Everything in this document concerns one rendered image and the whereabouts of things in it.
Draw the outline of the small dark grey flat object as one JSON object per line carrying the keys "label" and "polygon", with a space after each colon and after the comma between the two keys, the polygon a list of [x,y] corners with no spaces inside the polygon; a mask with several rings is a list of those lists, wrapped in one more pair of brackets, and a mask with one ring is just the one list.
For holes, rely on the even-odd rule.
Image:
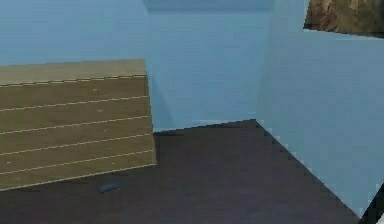
{"label": "small dark grey flat object", "polygon": [[119,183],[104,183],[98,187],[98,191],[100,194],[102,194],[111,190],[118,189],[119,187],[120,187]]}

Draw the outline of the brown framed wall picture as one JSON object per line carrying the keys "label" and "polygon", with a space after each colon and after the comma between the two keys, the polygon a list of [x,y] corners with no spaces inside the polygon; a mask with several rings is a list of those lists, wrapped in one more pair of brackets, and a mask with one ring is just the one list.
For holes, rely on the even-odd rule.
{"label": "brown framed wall picture", "polygon": [[384,39],[384,0],[309,0],[303,28]]}

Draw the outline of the brown wooden chest of drawers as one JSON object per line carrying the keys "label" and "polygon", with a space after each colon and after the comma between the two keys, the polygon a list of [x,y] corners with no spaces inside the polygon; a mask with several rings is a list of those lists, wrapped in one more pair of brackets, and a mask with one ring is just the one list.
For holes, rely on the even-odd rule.
{"label": "brown wooden chest of drawers", "polygon": [[156,163],[144,60],[0,66],[0,192]]}

